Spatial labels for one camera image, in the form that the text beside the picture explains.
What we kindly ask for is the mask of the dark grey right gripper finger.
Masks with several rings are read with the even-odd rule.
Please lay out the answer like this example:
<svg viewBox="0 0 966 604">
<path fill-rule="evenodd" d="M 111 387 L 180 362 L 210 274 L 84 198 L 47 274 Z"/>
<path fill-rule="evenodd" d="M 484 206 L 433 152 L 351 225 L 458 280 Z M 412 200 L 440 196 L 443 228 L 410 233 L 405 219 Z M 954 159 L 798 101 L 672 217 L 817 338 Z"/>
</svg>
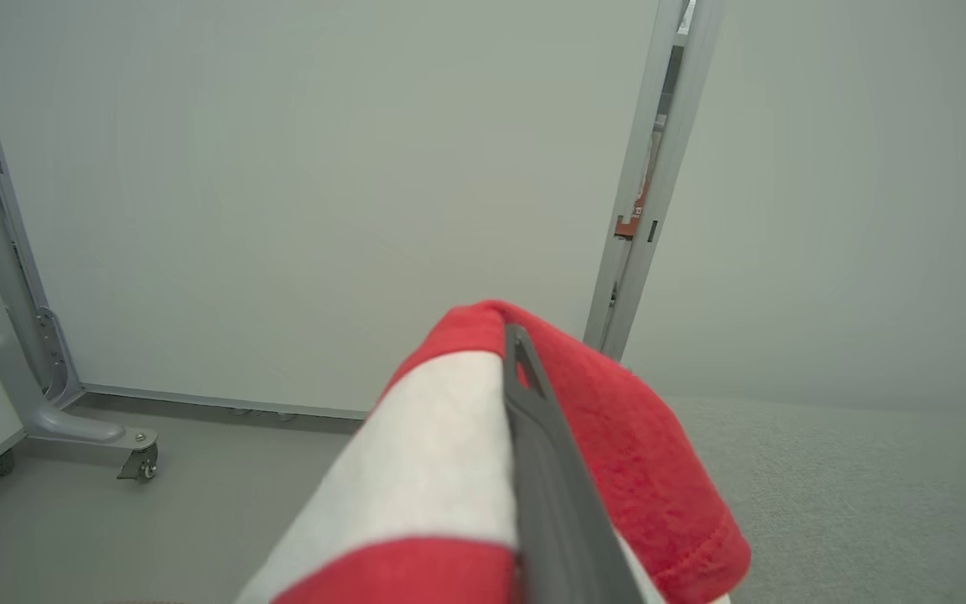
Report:
<svg viewBox="0 0 966 604">
<path fill-rule="evenodd" d="M 641 603 L 532 338 L 505 326 L 505 409 L 525 603 Z"/>
</svg>

